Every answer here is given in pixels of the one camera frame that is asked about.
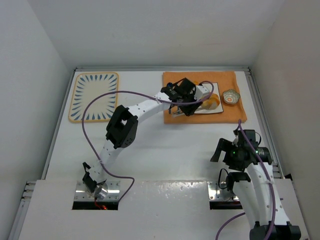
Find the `metal tongs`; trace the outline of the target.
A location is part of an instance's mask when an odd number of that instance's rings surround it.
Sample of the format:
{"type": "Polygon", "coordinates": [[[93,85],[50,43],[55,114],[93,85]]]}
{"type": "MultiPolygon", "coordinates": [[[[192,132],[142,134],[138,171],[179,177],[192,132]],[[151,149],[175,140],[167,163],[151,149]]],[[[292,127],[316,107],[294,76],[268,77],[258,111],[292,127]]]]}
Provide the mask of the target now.
{"type": "MultiPolygon", "coordinates": [[[[207,100],[203,101],[202,104],[199,105],[197,109],[195,109],[193,107],[194,110],[191,111],[191,114],[189,114],[189,116],[193,115],[196,112],[202,111],[202,110],[209,110],[213,103],[214,103],[214,101],[212,99],[207,99],[207,100]]],[[[172,113],[173,117],[178,117],[178,116],[182,116],[182,115],[185,115],[185,113],[180,108],[178,108],[176,111],[174,111],[172,113]]]]}

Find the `round swirl bread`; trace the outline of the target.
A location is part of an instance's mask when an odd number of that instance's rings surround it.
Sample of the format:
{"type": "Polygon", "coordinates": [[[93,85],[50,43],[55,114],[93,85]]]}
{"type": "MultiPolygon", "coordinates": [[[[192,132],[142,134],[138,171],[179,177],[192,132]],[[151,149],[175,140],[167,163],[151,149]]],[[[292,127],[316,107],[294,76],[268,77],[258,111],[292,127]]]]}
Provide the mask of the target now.
{"type": "Polygon", "coordinates": [[[201,107],[205,110],[215,110],[220,105],[220,97],[213,93],[208,99],[206,99],[201,107]]]}

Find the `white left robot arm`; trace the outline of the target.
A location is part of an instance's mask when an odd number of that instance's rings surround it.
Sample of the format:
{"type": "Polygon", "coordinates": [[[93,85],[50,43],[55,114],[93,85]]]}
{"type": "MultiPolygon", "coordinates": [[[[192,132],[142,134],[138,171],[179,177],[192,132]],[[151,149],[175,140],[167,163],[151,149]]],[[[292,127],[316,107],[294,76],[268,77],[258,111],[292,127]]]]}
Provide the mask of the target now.
{"type": "Polygon", "coordinates": [[[117,106],[106,126],[104,146],[101,152],[95,152],[97,163],[83,163],[85,174],[82,182],[87,190],[94,195],[107,176],[112,175],[107,168],[116,161],[122,150],[134,142],[139,124],[174,106],[184,115],[191,116],[210,93],[202,83],[195,84],[183,78],[176,83],[168,83],[141,103],[129,107],[117,106]]]}

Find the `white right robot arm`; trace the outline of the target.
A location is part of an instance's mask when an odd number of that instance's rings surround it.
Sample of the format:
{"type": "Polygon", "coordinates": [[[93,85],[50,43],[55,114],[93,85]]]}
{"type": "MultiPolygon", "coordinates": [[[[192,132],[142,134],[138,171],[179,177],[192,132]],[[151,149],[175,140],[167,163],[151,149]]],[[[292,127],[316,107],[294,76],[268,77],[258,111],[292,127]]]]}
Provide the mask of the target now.
{"type": "Polygon", "coordinates": [[[218,162],[222,152],[228,169],[225,180],[208,182],[211,209],[243,209],[250,225],[251,240],[299,240],[300,227],[293,225],[279,196],[273,160],[252,129],[234,130],[235,139],[220,138],[210,159],[218,162]]]}

